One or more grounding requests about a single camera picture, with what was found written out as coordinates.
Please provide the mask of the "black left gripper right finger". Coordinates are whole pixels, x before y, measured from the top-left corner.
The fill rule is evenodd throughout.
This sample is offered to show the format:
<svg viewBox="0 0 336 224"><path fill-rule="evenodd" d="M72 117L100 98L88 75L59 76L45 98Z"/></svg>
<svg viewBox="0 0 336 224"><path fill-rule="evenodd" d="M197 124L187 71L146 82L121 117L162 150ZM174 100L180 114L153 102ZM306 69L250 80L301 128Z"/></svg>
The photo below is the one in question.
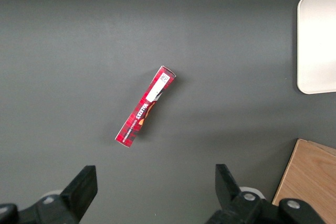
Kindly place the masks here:
<svg viewBox="0 0 336 224"><path fill-rule="evenodd" d="M285 198L275 206L252 191L242 191L225 164L215 166L215 191L221 209L207 223L325 223L303 200Z"/></svg>

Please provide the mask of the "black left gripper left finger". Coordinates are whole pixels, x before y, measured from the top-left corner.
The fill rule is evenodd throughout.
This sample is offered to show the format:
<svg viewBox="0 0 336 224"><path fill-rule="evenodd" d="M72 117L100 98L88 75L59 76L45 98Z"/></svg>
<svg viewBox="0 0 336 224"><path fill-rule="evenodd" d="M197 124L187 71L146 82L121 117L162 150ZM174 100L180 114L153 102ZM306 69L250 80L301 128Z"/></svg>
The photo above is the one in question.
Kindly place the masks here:
<svg viewBox="0 0 336 224"><path fill-rule="evenodd" d="M87 165L60 193L48 193L26 209L1 204L1 223L79 223L97 192L96 167Z"/></svg>

